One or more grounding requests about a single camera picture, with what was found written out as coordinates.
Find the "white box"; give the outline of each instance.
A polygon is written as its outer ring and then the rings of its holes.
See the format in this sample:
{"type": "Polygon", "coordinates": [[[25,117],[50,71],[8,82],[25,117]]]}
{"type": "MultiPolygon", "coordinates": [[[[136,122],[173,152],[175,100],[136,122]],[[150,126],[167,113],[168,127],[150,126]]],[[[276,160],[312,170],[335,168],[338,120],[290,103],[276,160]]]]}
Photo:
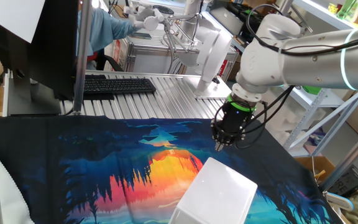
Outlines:
{"type": "Polygon", "coordinates": [[[244,224],[256,190],[253,181],[209,158],[169,224],[244,224]]]}

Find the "keyboard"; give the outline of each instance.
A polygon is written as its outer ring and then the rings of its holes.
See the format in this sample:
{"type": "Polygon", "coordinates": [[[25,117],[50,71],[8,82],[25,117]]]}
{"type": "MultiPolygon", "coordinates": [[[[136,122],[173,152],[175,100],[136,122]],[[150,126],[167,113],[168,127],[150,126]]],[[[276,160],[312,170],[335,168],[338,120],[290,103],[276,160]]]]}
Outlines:
{"type": "Polygon", "coordinates": [[[84,94],[97,93],[153,93],[155,87],[146,78],[103,79],[86,78],[84,94]]]}

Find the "white paper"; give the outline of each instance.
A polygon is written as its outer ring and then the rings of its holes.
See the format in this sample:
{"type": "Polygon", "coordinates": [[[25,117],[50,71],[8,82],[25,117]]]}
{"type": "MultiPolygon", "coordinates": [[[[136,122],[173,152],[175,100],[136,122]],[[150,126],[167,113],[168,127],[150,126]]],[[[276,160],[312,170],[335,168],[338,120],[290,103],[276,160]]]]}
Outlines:
{"type": "Polygon", "coordinates": [[[34,224],[19,188],[1,161],[0,203],[3,224],[34,224]]]}
{"type": "Polygon", "coordinates": [[[44,3],[45,0],[0,0],[0,25],[31,43],[44,3]]]}

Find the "fabric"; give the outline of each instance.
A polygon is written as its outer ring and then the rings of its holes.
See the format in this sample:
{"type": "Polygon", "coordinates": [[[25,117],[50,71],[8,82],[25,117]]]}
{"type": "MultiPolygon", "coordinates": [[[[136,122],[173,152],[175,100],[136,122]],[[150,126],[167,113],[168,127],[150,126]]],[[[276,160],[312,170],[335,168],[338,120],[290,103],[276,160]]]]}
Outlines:
{"type": "Polygon", "coordinates": [[[267,131],[247,150],[216,152],[210,122],[0,118],[0,160],[37,224],[168,223],[209,157],[257,183],[247,224],[342,223],[312,173],[267,131]]]}
{"type": "MultiPolygon", "coordinates": [[[[89,37],[88,56],[105,48],[113,40],[123,39],[138,31],[130,21],[116,19],[103,9],[92,8],[91,35],[89,37]]],[[[81,11],[78,13],[78,30],[81,24],[81,11]]]]}

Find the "green object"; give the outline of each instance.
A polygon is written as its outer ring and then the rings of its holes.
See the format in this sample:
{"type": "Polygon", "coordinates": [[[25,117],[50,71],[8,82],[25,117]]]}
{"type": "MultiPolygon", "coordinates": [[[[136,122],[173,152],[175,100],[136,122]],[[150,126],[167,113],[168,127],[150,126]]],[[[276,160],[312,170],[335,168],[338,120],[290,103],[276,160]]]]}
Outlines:
{"type": "MultiPolygon", "coordinates": [[[[231,98],[231,95],[227,96],[227,102],[230,103],[232,101],[233,101],[233,99],[231,98]]],[[[241,105],[238,105],[237,103],[232,103],[231,105],[233,105],[233,107],[235,107],[235,108],[237,108],[237,109],[239,109],[241,111],[250,112],[249,108],[245,108],[245,107],[243,107],[241,105]]],[[[254,111],[254,110],[256,110],[256,106],[251,108],[251,111],[254,111]]]]}
{"type": "Polygon", "coordinates": [[[336,17],[344,19],[356,1],[357,0],[346,0],[345,4],[342,6],[342,9],[336,14],[336,17]]]}
{"type": "Polygon", "coordinates": [[[303,89],[310,94],[317,95],[321,88],[320,87],[314,87],[314,86],[303,86],[303,89]]]}

